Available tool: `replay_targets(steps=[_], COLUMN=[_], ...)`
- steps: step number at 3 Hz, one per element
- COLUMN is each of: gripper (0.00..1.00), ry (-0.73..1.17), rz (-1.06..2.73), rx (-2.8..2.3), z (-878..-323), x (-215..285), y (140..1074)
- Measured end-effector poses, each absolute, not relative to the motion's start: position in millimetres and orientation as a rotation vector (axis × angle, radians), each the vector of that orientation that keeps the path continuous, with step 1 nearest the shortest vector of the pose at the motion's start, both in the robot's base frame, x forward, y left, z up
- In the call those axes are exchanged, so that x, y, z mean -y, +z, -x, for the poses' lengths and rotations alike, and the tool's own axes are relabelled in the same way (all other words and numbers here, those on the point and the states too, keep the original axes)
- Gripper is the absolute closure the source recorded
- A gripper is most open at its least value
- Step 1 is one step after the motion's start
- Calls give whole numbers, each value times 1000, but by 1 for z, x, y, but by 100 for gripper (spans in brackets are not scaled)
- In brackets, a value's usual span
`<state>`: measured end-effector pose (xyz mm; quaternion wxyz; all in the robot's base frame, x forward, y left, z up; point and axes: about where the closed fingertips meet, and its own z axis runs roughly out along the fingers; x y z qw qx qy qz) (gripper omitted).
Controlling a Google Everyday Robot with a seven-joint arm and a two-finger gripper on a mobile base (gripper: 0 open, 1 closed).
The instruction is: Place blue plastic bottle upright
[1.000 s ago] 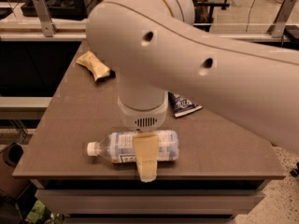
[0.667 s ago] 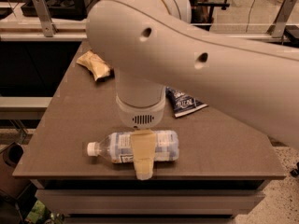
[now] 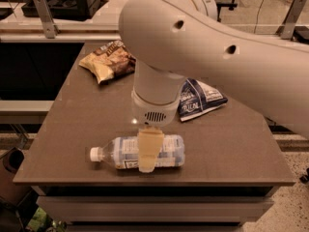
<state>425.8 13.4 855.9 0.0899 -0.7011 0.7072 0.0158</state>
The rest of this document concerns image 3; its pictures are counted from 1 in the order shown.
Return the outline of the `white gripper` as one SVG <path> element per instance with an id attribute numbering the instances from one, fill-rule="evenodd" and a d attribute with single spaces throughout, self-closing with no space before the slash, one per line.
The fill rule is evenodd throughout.
<path id="1" fill-rule="evenodd" d="M 167 104 L 152 104 L 141 99 L 135 91 L 131 92 L 132 114 L 139 124 L 149 125 L 137 134 L 138 167 L 142 173 L 151 173 L 155 170 L 155 163 L 163 144 L 164 133 L 154 127 L 169 125 L 176 115 L 179 102 Z"/>

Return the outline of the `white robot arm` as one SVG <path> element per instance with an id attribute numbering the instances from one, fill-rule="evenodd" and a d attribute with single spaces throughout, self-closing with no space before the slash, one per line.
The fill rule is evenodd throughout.
<path id="1" fill-rule="evenodd" d="M 136 59 L 137 121 L 170 124 L 192 77 L 309 137 L 309 46 L 244 33 L 216 17 L 214 0 L 126 2 L 119 34 Z"/>

